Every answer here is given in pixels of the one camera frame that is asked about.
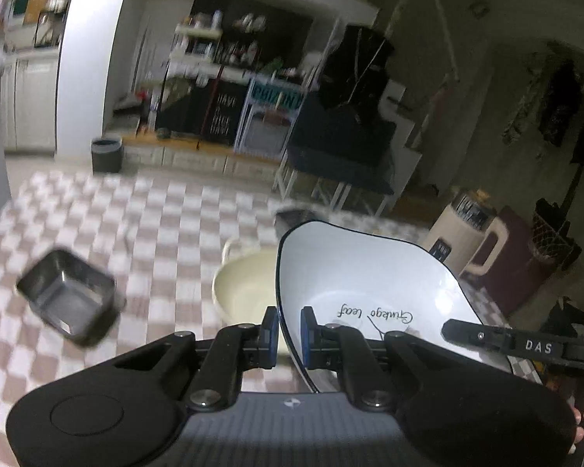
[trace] door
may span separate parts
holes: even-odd
[[[16,72],[17,149],[54,151],[56,58],[22,60]]]
[[[4,149],[17,147],[16,140],[16,65],[7,64],[0,80],[0,123]]]

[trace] white cabinet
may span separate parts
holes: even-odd
[[[278,165],[271,165],[269,163],[227,158],[223,175],[271,183],[274,181],[274,176],[278,168]]]
[[[5,149],[56,149],[57,74],[58,57],[55,54],[29,54],[6,62],[0,103]]]
[[[162,165],[163,147],[128,146],[123,148],[126,162],[139,165]]]
[[[16,65],[7,64],[0,84],[0,109],[4,149],[14,151],[16,140]]]
[[[162,165],[179,169],[195,170],[207,174],[222,174],[227,156],[207,154],[203,151],[178,151],[166,148]]]
[[[57,74],[53,58],[17,62],[17,149],[54,151]]]

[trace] gray container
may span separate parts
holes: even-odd
[[[91,163],[95,174],[118,174],[123,165],[121,139],[103,138],[91,142]]]
[[[112,277],[67,249],[53,249],[17,282],[32,311],[68,339],[84,341],[114,303]]]

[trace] chalkboard sign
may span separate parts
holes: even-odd
[[[233,146],[238,132],[238,124],[245,103],[248,86],[227,81],[219,81],[202,138]]]

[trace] logo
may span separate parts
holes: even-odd
[[[284,400],[283,404],[286,407],[290,407],[290,409],[294,409],[295,407],[299,407],[301,401],[298,400],[296,397],[292,397],[291,399]]]
[[[526,341],[526,351],[534,351],[537,353],[545,353],[546,355],[552,354],[552,343],[548,342],[543,344],[542,342],[530,341],[529,339]]]

